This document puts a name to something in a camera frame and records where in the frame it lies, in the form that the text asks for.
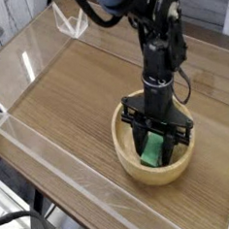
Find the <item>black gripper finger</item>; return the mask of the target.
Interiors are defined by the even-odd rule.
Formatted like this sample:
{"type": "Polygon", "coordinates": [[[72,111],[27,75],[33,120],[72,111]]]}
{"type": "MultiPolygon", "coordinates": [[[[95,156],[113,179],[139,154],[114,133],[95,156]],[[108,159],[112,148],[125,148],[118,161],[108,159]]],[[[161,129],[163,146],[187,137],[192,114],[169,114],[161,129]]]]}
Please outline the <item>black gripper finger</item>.
{"type": "Polygon", "coordinates": [[[172,152],[175,146],[175,138],[172,134],[166,134],[163,138],[163,148],[162,148],[162,165],[167,166],[172,157],[172,152]]]}
{"type": "Polygon", "coordinates": [[[134,120],[132,125],[132,133],[136,152],[139,155],[142,155],[147,144],[147,128],[144,127],[144,125],[142,125],[140,122],[134,120]]]}

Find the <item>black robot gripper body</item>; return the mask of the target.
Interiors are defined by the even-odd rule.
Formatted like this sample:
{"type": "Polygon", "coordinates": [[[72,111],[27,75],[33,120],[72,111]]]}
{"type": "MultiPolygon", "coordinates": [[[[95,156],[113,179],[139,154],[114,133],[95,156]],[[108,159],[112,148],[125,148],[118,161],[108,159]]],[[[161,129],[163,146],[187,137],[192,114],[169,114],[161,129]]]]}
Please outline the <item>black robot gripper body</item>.
{"type": "Polygon", "coordinates": [[[193,120],[178,109],[174,102],[174,76],[162,79],[143,75],[144,91],[124,96],[121,99],[123,108],[121,120],[128,123],[131,128],[133,121],[138,121],[152,132],[161,135],[174,135],[174,144],[188,146],[193,120]]]}

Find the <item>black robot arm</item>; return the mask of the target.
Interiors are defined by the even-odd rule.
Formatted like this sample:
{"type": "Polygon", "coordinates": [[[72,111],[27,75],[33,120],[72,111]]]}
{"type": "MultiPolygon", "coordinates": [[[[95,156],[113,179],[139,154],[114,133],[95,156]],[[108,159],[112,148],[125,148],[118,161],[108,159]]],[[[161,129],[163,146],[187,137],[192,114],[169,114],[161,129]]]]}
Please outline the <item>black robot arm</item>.
{"type": "Polygon", "coordinates": [[[144,59],[144,92],[121,99],[121,120],[132,128],[136,152],[143,156],[150,133],[161,137],[155,150],[156,166],[170,163],[177,144],[189,144],[193,121],[174,105],[174,73],[187,59],[183,38],[180,0],[97,0],[112,17],[101,19],[87,0],[76,0],[86,15],[99,26],[116,26],[123,17],[139,33],[144,59]]]}

